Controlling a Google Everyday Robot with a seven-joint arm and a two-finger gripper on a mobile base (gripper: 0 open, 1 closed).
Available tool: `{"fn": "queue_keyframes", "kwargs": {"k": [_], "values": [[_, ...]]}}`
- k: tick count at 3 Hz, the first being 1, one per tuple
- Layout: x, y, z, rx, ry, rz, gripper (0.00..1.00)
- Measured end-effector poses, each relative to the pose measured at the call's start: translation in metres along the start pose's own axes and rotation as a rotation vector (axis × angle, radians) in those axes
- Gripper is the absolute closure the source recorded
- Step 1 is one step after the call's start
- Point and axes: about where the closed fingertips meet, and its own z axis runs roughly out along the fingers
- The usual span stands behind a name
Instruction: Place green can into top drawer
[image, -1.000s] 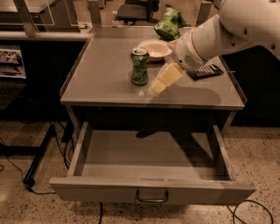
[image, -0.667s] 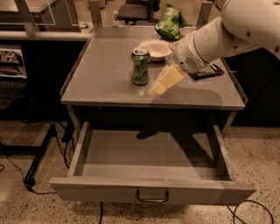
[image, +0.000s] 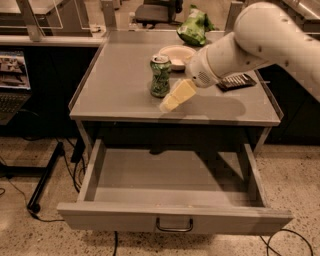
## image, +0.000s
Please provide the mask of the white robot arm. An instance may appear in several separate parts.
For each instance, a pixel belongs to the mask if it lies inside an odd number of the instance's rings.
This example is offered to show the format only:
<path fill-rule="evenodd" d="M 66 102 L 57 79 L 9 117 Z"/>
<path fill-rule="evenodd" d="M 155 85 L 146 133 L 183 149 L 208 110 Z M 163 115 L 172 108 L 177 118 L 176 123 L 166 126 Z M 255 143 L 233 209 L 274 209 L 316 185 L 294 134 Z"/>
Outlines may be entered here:
<path fill-rule="evenodd" d="M 170 112 L 235 73 L 276 64 L 320 101 L 320 41 L 304 34 L 280 7 L 257 2 L 241 11 L 233 30 L 198 50 L 160 104 Z"/>

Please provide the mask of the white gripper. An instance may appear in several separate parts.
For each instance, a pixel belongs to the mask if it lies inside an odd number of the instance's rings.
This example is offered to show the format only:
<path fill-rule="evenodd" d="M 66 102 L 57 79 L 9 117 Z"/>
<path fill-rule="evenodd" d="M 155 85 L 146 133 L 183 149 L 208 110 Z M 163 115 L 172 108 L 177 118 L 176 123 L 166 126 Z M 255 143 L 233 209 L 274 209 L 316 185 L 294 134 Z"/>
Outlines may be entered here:
<path fill-rule="evenodd" d="M 208 47 L 204 47 L 187 61 L 185 73 L 190 79 L 179 79 L 174 83 L 170 92 L 159 105 L 162 112 L 171 112 L 193 97 L 196 94 L 196 86 L 208 88 L 219 82 L 219 78 L 211 70 L 207 52 Z"/>

